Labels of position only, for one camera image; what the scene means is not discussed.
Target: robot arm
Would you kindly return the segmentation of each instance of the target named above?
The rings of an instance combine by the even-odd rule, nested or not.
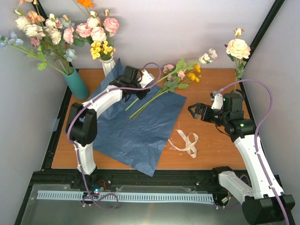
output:
[[[128,99],[128,96],[135,94],[139,99],[143,99],[147,92],[150,90],[114,90],[116,87],[131,87],[131,88],[144,88],[148,84],[154,81],[154,77],[146,70],[140,71],[137,68],[127,66],[125,68],[124,75],[119,76],[116,80],[110,83],[110,85],[103,91],[107,92],[106,95],[97,99],[97,96],[93,99],[84,102],[82,104],[74,103],[70,108],[70,114],[67,121],[67,130],[74,117],[85,106],[90,104],[83,112],[80,119],[78,119],[72,127],[70,133],[70,139],[76,144],[75,150],[79,150],[81,159],[81,165],[83,167],[83,173],[90,175],[95,169],[96,164],[93,157],[93,141],[97,135],[97,118],[110,106],[123,98]]]
[[[275,179],[259,137],[257,139],[258,151],[256,151],[254,142],[256,125],[253,120],[244,119],[242,97],[237,93],[228,93],[224,96],[217,94],[211,95],[211,100],[214,101],[212,106],[197,103],[189,106],[188,110],[195,119],[200,115],[201,120],[225,128],[225,132],[230,136],[244,160],[252,187],[238,178],[228,166],[213,168],[215,183],[226,188],[242,204],[243,214],[249,224],[282,221],[283,215],[271,188],[275,189],[287,213],[292,210],[295,201],[292,195],[284,194]],[[271,179],[272,186],[267,180],[262,165]]]

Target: gray wall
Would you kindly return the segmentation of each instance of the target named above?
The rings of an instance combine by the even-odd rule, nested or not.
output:
[[[86,16],[72,0],[40,0],[47,14],[67,14],[78,23]],[[147,62],[176,63],[181,57],[198,59],[215,48],[219,58],[210,68],[233,68],[224,44],[234,38],[233,29],[246,30],[243,38],[251,43],[274,0],[93,0],[95,9],[111,9],[120,24],[115,35],[115,57],[124,65],[138,68]],[[76,48],[77,68],[100,68],[88,44]]]
[[[26,40],[15,26],[18,1],[0,3],[0,35],[13,30]],[[40,170],[66,84],[55,70],[39,72],[35,60],[8,46],[0,48],[0,62],[0,223],[12,225],[32,172]]]
[[[245,71],[245,78],[259,79],[273,92],[274,108],[260,135],[273,172],[296,200],[296,224],[300,224],[299,8],[300,1],[285,1]],[[258,122],[267,112],[269,96],[259,84],[245,86]]]

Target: teal vase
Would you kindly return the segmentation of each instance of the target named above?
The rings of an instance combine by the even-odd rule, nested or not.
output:
[[[73,70],[72,74],[68,76],[64,75],[67,85],[75,98],[78,100],[86,99],[89,96],[90,91],[79,76],[78,72],[73,67],[71,67],[71,69]]]

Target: white vase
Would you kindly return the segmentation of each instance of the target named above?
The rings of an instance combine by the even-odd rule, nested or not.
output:
[[[116,63],[113,60],[113,56],[110,60],[102,61],[102,67],[103,67],[105,77],[109,74],[109,72],[114,68],[115,65]]]

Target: white ribbon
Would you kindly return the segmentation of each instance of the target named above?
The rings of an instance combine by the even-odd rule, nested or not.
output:
[[[177,148],[171,141],[168,139],[168,142],[178,151],[186,151],[192,158],[196,158],[197,156],[197,149],[195,145],[198,141],[198,135],[195,133],[189,133],[187,136],[182,132],[182,130],[176,130],[178,134],[182,137],[182,139],[186,142],[186,147],[183,149]],[[190,142],[189,136],[194,135],[195,141],[193,143]]]

